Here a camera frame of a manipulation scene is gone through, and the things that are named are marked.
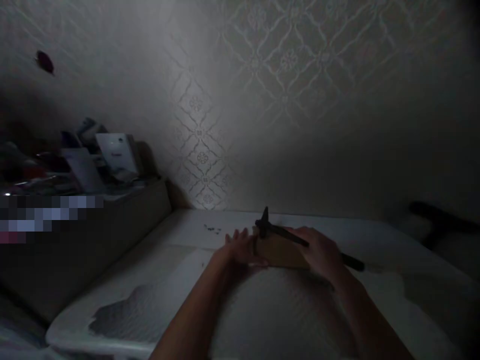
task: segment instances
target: wallpaper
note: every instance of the wallpaper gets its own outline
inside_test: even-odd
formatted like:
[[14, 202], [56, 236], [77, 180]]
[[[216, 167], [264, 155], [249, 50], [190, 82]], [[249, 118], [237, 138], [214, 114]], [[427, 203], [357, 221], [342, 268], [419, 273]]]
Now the wallpaper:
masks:
[[0, 4], [2, 106], [48, 139], [85, 117], [132, 134], [195, 208], [477, 208], [479, 72], [454, 1]]

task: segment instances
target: cardboard piece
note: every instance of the cardboard piece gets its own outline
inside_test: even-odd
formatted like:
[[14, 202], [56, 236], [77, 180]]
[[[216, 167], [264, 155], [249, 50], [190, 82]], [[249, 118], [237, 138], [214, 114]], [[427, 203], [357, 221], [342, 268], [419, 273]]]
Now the cardboard piece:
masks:
[[272, 267], [310, 269], [309, 264], [295, 244], [275, 233], [269, 232], [265, 238], [257, 237], [254, 250], [258, 256], [266, 259]]

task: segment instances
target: pixelated area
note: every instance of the pixelated area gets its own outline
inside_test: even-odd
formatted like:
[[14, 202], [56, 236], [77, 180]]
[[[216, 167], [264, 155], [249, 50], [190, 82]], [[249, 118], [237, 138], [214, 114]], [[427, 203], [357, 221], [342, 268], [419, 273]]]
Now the pixelated area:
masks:
[[85, 221], [87, 209], [103, 207], [101, 196], [1, 196], [0, 244], [30, 243], [31, 233], [60, 231], [59, 222]]

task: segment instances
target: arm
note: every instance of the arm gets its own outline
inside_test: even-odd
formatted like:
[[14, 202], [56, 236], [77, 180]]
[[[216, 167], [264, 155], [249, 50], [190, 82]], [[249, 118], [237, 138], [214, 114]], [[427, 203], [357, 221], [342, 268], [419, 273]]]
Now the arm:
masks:
[[313, 228], [288, 230], [309, 243], [308, 248], [298, 245], [299, 250], [310, 268], [324, 276], [335, 288], [360, 358], [413, 360], [363, 285], [344, 266], [335, 242]]
[[254, 238], [246, 228], [241, 233], [235, 230], [233, 239], [225, 237], [225, 245], [211, 257], [150, 360], [207, 358], [220, 297], [232, 276], [232, 267], [249, 263], [267, 265], [265, 260], [250, 253]]

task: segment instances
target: hand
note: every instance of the hand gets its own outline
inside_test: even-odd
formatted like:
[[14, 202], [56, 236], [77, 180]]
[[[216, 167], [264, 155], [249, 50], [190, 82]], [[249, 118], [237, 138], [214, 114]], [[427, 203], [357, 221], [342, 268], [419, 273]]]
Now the hand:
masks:
[[236, 229], [232, 237], [228, 234], [225, 235], [225, 245], [222, 249], [228, 251], [237, 264], [255, 264], [266, 267], [269, 265], [268, 261], [252, 253], [252, 243], [256, 237], [257, 235], [249, 235], [247, 228], [244, 228], [242, 232]]
[[334, 283], [346, 270], [337, 244], [312, 227], [286, 228], [308, 242], [309, 247], [295, 244], [310, 268]]

